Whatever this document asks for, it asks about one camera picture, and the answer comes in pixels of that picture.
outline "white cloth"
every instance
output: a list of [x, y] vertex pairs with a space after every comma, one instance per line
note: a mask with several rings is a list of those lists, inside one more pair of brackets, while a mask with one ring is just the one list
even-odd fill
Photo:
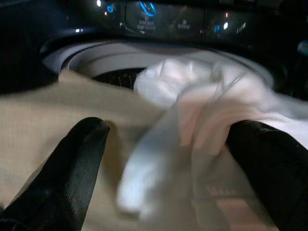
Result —
[[210, 80], [211, 65], [182, 58], [166, 60], [142, 71], [134, 91], [162, 108], [169, 108], [188, 85]]
[[[162, 67], [160, 82], [172, 81], [172, 71], [185, 79], [187, 73], [179, 70], [188, 67], [178, 64], [155, 66], [154, 71]], [[249, 70], [222, 63], [206, 81], [177, 94], [129, 159], [119, 208], [138, 213], [145, 231], [277, 230], [225, 141], [233, 123], [250, 119], [285, 131], [308, 148], [308, 103], [276, 94]]]

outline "control panel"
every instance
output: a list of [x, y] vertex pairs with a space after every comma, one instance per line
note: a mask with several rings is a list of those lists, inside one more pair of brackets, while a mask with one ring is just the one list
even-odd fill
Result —
[[[232, 0], [233, 4], [255, 7], [256, 0]], [[151, 1], [89, 0], [92, 20], [111, 33], [171, 40], [266, 40], [267, 27], [258, 33], [258, 25], [269, 25], [271, 16], [259, 17], [254, 11], [196, 7]]]

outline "beige fabric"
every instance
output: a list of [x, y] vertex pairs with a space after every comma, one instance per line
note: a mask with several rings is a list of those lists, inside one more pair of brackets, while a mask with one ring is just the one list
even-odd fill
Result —
[[116, 210], [116, 187], [136, 142], [161, 114], [129, 90], [70, 71], [51, 86], [1, 96], [0, 203], [9, 204], [74, 124], [97, 116], [111, 131], [83, 231], [137, 230], [135, 218]]

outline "blue indicator light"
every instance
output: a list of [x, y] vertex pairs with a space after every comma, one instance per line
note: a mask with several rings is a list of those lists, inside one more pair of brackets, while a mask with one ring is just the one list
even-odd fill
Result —
[[140, 6], [142, 7], [143, 11], [146, 13], [147, 16], [153, 17], [155, 15], [156, 9], [155, 9], [155, 7], [153, 6], [153, 4], [151, 2], [150, 2], [150, 6], [151, 6], [151, 8], [152, 8], [154, 13], [148, 12], [148, 10], [146, 9], [146, 7], [145, 7], [143, 2], [139, 1], [139, 4], [140, 4]]
[[220, 25], [217, 25], [215, 28], [214, 28], [214, 33], [217, 33], [220, 31]]
[[111, 5], [107, 6], [107, 11], [109, 13], [112, 13], [114, 11], [113, 7]]

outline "control panel display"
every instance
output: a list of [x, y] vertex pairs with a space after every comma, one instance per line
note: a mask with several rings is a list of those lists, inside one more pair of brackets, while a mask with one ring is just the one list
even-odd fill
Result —
[[256, 21], [248, 13], [205, 10], [204, 38], [209, 40], [253, 40], [257, 36]]
[[152, 37], [189, 38], [201, 36], [203, 9], [163, 5], [152, 2], [129, 2], [126, 30]]

